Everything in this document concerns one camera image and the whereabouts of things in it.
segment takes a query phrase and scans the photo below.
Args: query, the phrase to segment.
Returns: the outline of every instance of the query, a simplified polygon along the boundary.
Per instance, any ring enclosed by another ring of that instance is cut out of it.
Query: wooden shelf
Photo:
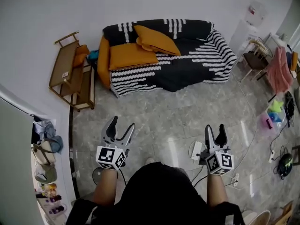
[[[79,112],[80,109],[86,107],[94,109],[95,71],[90,65],[86,66],[86,60],[80,66],[73,67],[79,46],[79,41],[75,37],[77,33],[78,31],[73,32],[54,42],[54,44],[60,44],[61,48],[53,67],[49,89]],[[71,36],[75,41],[63,46],[62,41]]]
[[[63,97],[66,95],[71,95],[73,93],[80,92],[82,81],[83,81],[83,64],[73,69],[72,77],[71,80],[69,81],[70,86],[65,83],[62,84],[60,89],[60,95]]]
[[[60,49],[51,74],[49,87],[60,85],[64,83],[65,79],[67,81],[71,80],[73,60],[78,44],[79,42],[75,41]]]
[[[74,94],[72,97],[72,104],[75,108],[94,107],[94,76],[95,72],[91,66],[84,67],[80,96]]]

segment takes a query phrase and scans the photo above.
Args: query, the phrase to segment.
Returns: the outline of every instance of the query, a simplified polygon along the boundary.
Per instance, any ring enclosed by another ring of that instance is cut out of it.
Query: orange cushion
[[[137,43],[139,46],[142,46],[142,49],[144,49],[144,50],[146,50],[146,51],[149,51],[149,52],[152,52],[152,51],[153,51],[153,48],[152,48],[150,45],[143,45],[143,44],[141,43],[141,40],[140,40],[139,37],[136,39],[136,43]]]
[[[99,57],[97,63],[97,72],[103,83],[103,85],[110,89],[110,79],[109,79],[109,55],[110,55],[110,46],[108,40],[102,36],[100,47],[99,47]]]
[[[80,47],[78,47],[76,49],[76,55],[79,55],[79,54],[82,54],[82,53],[85,53],[87,55],[90,53],[87,45],[81,45]]]
[[[154,51],[160,51],[162,53],[180,56],[180,51],[167,35],[146,28],[144,26],[134,26],[137,35],[139,36],[140,43],[143,46],[150,46]]]
[[[293,53],[292,53],[292,66],[291,66],[291,71],[296,71],[296,68],[297,68],[297,62],[298,62],[298,53],[293,52]]]
[[[142,49],[136,43],[127,43],[111,47],[109,70],[149,63],[158,63],[155,53]]]
[[[87,54],[79,54],[76,55],[74,58],[74,62],[73,62],[73,67],[77,67],[80,64],[82,64],[84,62],[84,59],[86,58]]]

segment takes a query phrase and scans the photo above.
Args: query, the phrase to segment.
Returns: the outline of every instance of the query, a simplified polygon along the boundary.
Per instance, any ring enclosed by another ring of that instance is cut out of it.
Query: marble floor
[[[240,174],[237,189],[226,187],[229,200],[239,205],[241,210],[270,210],[272,217],[280,214],[280,207],[298,199],[300,166],[295,166],[284,180],[273,174],[277,163],[268,163],[269,145],[273,137],[263,136],[256,126],[256,117],[267,108],[272,90],[265,79],[250,81],[251,76],[239,83],[246,72],[247,68],[239,63],[224,84],[199,83],[174,93],[165,90],[136,92],[119,99],[96,81],[95,109],[75,111],[73,118],[74,161],[80,196],[95,189],[92,172],[97,167],[96,148],[101,129],[112,116],[119,116],[119,135],[131,123],[136,124],[126,166],[122,168],[126,180],[149,157],[169,166],[183,168],[192,180],[201,169],[189,157],[193,143],[204,142],[207,124],[217,134],[218,126],[223,123],[235,164],[238,165],[247,153],[236,170]],[[291,152],[292,146],[297,143],[299,118],[295,108],[294,127],[286,127],[273,143],[275,156],[279,155],[281,145]],[[193,184],[206,174],[206,169],[203,169]],[[223,176],[223,180],[225,184],[231,182],[227,176]],[[196,186],[204,200],[206,185],[204,179]],[[124,183],[119,176],[117,200],[123,189]]]

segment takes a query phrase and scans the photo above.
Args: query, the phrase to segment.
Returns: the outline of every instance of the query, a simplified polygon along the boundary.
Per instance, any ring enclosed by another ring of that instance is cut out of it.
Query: power strip
[[[239,183],[239,177],[240,177],[240,174],[236,173],[234,179],[232,179],[231,187],[234,188],[234,187],[236,187],[238,185],[238,183]]]
[[[191,156],[191,159],[193,160],[198,160],[200,157],[200,153],[201,153],[201,148],[202,148],[202,142],[195,142],[194,148],[193,148],[193,153]]]
[[[274,158],[274,155],[275,155],[275,151],[272,150],[271,154],[270,154],[270,157],[269,157],[269,163],[272,163],[272,160]]]

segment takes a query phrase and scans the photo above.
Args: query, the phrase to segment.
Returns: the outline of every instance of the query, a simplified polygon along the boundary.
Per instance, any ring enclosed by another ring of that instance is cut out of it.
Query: person
[[[104,169],[92,201],[75,202],[66,225],[157,223],[244,225],[237,205],[228,202],[222,177],[207,177],[207,203],[198,195],[184,170],[148,159],[129,180],[115,203],[117,171]]]

